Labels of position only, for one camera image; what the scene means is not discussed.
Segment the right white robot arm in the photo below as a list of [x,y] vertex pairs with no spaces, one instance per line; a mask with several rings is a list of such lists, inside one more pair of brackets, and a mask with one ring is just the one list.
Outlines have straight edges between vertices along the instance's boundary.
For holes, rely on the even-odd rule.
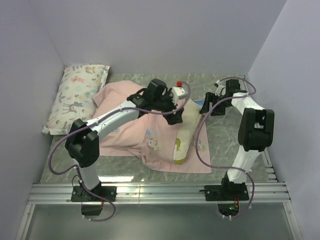
[[201,114],[223,116],[226,108],[234,107],[241,114],[238,129],[239,149],[231,167],[219,185],[205,185],[206,201],[247,201],[248,173],[257,157],[273,142],[275,112],[252,99],[254,92],[241,89],[241,78],[226,77],[215,83],[214,93],[207,92]]

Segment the pink pillowcase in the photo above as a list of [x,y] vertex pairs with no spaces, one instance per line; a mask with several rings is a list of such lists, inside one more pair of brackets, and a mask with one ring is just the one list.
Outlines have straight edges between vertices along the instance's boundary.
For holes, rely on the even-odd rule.
[[188,149],[185,162],[174,163],[173,154],[181,124],[168,125],[161,115],[145,114],[108,134],[99,143],[100,155],[107,157],[136,156],[149,169],[160,172],[208,174],[211,168],[207,130],[196,132]]

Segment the cream yellow-edged pillow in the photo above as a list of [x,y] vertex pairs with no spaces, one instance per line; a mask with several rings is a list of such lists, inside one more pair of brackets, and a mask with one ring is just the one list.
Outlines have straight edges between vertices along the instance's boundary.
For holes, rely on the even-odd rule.
[[202,119],[200,110],[201,107],[193,100],[188,100],[184,106],[182,114],[183,122],[177,132],[173,152],[173,162],[176,165],[182,165],[187,158],[189,147],[192,144],[195,132]]

